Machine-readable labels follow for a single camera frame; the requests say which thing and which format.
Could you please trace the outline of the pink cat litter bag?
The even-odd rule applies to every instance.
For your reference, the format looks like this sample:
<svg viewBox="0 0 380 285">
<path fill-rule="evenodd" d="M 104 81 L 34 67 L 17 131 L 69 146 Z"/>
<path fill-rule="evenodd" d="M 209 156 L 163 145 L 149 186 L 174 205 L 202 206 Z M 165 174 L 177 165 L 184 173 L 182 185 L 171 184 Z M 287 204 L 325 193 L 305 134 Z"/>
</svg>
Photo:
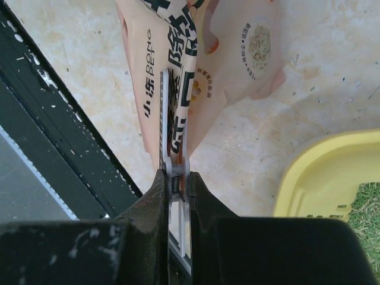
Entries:
<svg viewBox="0 0 380 285">
<path fill-rule="evenodd" d="M 285 80 L 278 1 L 117 1 L 145 150 L 160 164 L 160 74 L 169 72 L 168 145 L 192 154 L 225 107 Z"/>
</svg>

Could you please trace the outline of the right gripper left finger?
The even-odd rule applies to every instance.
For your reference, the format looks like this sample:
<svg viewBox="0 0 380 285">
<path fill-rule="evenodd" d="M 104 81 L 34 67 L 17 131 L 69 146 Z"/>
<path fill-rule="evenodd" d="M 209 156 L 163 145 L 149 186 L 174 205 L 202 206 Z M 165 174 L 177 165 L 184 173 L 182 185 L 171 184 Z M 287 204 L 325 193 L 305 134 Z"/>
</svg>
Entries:
<svg viewBox="0 0 380 285">
<path fill-rule="evenodd" d="M 169 188 L 162 170 L 115 218 L 1 225 L 2 284 L 168 284 Z"/>
</svg>

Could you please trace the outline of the green cat litter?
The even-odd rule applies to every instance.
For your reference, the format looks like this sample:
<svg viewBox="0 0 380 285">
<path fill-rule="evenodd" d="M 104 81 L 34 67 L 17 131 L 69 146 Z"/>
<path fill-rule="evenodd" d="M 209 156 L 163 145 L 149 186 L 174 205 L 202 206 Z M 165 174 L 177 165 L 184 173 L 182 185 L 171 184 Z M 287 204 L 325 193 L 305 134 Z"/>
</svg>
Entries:
<svg viewBox="0 0 380 285">
<path fill-rule="evenodd" d="M 351 206 L 348 224 L 359 238 L 375 275 L 379 277 L 379 182 L 359 186 Z"/>
</svg>

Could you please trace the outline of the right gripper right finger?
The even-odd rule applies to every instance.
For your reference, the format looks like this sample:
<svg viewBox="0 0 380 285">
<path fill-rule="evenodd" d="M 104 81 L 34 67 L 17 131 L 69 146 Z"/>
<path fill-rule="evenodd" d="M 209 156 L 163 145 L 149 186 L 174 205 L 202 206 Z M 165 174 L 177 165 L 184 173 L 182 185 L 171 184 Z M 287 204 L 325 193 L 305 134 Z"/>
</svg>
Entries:
<svg viewBox="0 0 380 285">
<path fill-rule="evenodd" d="M 194 284 L 376 284 L 349 226 L 329 218 L 240 217 L 189 175 Z"/>
</svg>

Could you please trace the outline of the yellow litter box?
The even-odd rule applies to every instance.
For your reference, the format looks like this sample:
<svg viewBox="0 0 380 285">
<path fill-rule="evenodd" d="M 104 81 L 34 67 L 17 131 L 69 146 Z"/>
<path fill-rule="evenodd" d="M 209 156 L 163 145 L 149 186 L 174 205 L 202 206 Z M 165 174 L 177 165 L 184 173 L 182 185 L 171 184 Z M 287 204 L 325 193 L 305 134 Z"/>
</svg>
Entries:
<svg viewBox="0 0 380 285">
<path fill-rule="evenodd" d="M 289 164 L 273 215 L 348 221 L 359 186 L 371 182 L 379 182 L 378 129 L 325 137 Z"/>
</svg>

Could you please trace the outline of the black bag sealing clip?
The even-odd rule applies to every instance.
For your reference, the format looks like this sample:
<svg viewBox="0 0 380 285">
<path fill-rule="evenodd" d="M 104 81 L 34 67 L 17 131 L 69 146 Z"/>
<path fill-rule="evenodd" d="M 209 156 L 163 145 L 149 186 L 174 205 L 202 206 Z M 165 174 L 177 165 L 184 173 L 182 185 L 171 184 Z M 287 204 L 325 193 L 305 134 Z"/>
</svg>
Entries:
<svg viewBox="0 0 380 285">
<path fill-rule="evenodd" d="M 160 72 L 160 168 L 164 171 L 169 190 L 169 209 L 172 203 L 178 205 L 178 244 L 175 252 L 181 258 L 186 257 L 186 224 L 189 222 L 189 194 L 188 181 L 190 173 L 189 157 L 186 145 L 178 160 L 170 156 L 169 143 L 169 69 L 163 68 Z"/>
</svg>

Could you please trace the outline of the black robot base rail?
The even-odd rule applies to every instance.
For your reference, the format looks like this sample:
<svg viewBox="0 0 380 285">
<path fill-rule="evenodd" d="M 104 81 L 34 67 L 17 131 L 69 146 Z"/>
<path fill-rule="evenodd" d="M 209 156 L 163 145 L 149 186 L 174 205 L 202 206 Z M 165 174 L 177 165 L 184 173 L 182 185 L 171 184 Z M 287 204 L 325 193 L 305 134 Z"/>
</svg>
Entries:
<svg viewBox="0 0 380 285">
<path fill-rule="evenodd" d="M 1 127 L 79 219 L 114 218 L 142 193 L 9 6 L 1 3 Z"/>
</svg>

